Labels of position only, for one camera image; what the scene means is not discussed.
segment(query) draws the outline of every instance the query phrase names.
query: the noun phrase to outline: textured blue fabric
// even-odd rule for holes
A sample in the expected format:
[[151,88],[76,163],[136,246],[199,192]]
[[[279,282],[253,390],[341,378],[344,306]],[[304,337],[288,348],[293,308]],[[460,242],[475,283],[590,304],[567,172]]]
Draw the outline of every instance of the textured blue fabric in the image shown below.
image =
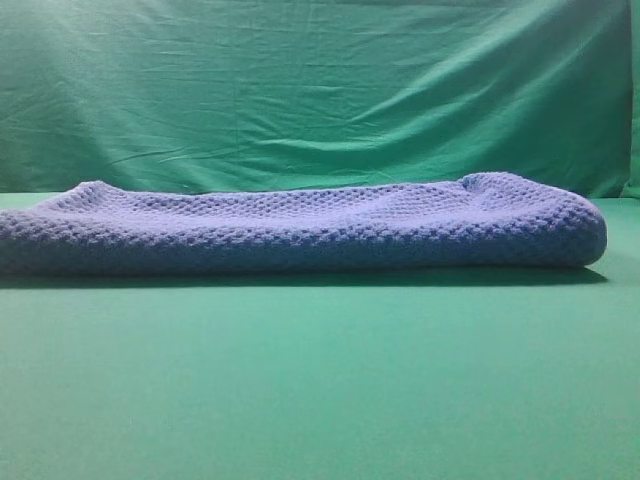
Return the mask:
[[584,198],[508,173],[453,182],[176,195],[82,183],[0,213],[0,272],[191,274],[581,266],[606,247]]

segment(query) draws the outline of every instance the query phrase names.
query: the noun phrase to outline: green surface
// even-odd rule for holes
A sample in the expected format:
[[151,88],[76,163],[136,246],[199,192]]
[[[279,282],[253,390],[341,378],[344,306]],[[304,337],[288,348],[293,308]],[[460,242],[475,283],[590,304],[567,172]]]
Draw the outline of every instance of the green surface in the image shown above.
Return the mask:
[[0,191],[629,179],[628,0],[2,0]]
[[590,270],[3,279],[0,478],[637,480],[640,202],[597,203]]

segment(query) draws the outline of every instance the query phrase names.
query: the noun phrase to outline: green tabletop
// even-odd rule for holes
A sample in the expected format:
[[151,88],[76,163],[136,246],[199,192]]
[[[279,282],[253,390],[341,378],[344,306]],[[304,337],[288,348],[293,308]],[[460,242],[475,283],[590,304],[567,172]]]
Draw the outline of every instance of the green tabletop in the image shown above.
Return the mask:
[[637,480],[640,202],[597,204],[585,270],[0,279],[0,479]]

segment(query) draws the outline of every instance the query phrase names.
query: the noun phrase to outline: green fabric backdrop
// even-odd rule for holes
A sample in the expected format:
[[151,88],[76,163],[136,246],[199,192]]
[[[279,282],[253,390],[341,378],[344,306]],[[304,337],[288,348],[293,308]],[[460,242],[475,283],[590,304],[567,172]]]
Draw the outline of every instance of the green fabric backdrop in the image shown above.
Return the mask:
[[629,179],[628,0],[2,0],[0,30],[0,191]]
[[640,0],[631,0],[631,19],[633,31],[633,144],[631,148],[631,178],[623,194],[640,198]]

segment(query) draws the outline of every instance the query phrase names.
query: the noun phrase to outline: blanket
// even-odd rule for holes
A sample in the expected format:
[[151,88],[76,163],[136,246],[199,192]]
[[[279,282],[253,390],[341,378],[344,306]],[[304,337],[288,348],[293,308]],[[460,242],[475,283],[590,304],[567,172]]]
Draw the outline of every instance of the blanket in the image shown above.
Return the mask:
[[606,226],[588,200],[509,173],[252,193],[100,181],[0,212],[0,272],[185,275],[418,266],[584,266]]

